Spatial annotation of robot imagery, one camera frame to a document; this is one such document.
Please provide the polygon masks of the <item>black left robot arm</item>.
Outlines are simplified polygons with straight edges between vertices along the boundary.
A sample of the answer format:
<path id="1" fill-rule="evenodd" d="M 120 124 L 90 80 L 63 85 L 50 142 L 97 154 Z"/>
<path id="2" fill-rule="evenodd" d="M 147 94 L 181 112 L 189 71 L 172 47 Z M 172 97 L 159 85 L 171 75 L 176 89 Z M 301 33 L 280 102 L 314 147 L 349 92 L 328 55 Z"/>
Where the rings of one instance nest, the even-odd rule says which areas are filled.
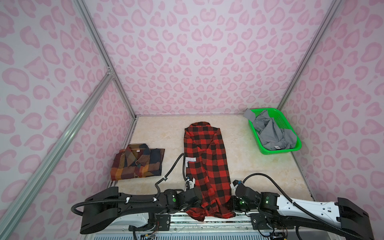
<path id="1" fill-rule="evenodd" d="M 100 232 L 123 216 L 148 214 L 146 224 L 155 222 L 155 215 L 175 214 L 199 207 L 203 200 L 197 189 L 186 191 L 168 189 L 158 195 L 130 195 L 110 187 L 72 206 L 71 211 L 82 217 L 80 234 Z"/>

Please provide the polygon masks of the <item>red black plaid shirt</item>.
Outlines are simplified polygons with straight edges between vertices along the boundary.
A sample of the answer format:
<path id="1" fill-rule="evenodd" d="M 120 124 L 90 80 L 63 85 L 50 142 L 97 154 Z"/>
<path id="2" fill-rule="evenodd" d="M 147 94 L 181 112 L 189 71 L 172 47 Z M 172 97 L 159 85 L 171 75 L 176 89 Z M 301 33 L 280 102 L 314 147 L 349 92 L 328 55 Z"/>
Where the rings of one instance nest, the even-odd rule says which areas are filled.
<path id="1" fill-rule="evenodd" d="M 235 217 L 230 208 L 232 188 L 221 130 L 208 122 L 191 124 L 185 128 L 184 153 L 186 176 L 195 180 L 195 188 L 203 197 L 201 205 L 187 214 L 200 222 L 206 217 Z"/>

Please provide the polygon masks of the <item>green plastic basket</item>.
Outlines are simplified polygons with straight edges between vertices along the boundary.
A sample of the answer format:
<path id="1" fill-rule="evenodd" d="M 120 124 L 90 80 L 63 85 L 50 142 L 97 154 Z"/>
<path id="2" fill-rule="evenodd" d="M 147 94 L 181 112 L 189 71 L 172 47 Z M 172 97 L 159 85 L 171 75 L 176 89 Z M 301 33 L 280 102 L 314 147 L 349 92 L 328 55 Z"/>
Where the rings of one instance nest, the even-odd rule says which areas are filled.
<path id="1" fill-rule="evenodd" d="M 262 154 L 282 154 L 301 149 L 301 140 L 281 111 L 274 108 L 247 109 L 244 117 Z"/>

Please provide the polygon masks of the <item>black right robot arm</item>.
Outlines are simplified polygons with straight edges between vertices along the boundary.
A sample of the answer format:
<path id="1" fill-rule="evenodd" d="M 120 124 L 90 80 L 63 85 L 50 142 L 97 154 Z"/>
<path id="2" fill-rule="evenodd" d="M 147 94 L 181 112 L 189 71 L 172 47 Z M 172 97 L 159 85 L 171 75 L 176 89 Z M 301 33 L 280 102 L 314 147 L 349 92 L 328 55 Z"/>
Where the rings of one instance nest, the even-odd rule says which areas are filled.
<path id="1" fill-rule="evenodd" d="M 250 214 L 254 229 L 310 228 L 347 240 L 374 239 L 369 214 L 345 198 L 336 202 L 289 199 L 283 194 L 256 192 L 241 181 L 231 184 L 234 209 Z"/>

